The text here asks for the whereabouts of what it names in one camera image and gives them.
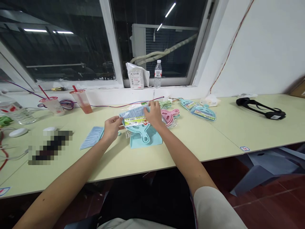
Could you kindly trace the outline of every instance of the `plastic cup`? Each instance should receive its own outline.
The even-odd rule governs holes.
[[[77,90],[77,92],[71,91],[70,94],[76,100],[76,102],[78,103],[80,108],[82,108],[82,110],[85,114],[92,113],[92,108],[91,108],[88,98],[86,96],[85,90]]]
[[[56,96],[50,97],[50,99],[39,100],[39,102],[43,103],[55,116],[63,116],[65,114]]]

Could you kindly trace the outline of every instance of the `fluorescent light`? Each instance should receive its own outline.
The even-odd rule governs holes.
[[[24,29],[27,32],[47,32],[46,30],[32,30],[32,29]]]
[[[57,33],[73,34],[72,32],[69,31],[57,31]]]
[[[161,25],[162,25],[162,23],[161,23]],[[159,28],[157,29],[157,31],[160,29],[161,25],[159,26]]]
[[[167,17],[167,16],[169,15],[169,13],[172,11],[172,9],[174,8],[175,5],[176,5],[176,3],[174,3],[174,4],[172,5],[172,7],[171,7],[170,10],[167,12],[167,14],[165,15],[165,17]]]

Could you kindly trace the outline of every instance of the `floor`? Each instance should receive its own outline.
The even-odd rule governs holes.
[[[267,185],[258,186],[235,197],[229,191],[248,169],[236,158],[204,162],[213,181],[249,229],[301,229],[305,225],[305,176],[289,176]],[[99,213],[105,193],[112,181],[103,184],[101,194],[82,190],[60,217],[54,229]],[[0,200],[0,225],[12,228],[18,218],[39,194]]]

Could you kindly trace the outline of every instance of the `white sleeve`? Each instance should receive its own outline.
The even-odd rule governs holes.
[[[223,196],[212,187],[201,187],[194,194],[199,229],[244,229],[241,218]]]

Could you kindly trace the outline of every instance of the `clear plastic bottle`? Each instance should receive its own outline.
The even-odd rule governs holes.
[[[16,100],[0,94],[0,111],[21,125],[35,122],[35,118],[27,112]]]
[[[155,67],[155,89],[160,88],[161,86],[161,77],[162,77],[162,66],[161,66],[161,60],[157,60],[157,65]]]

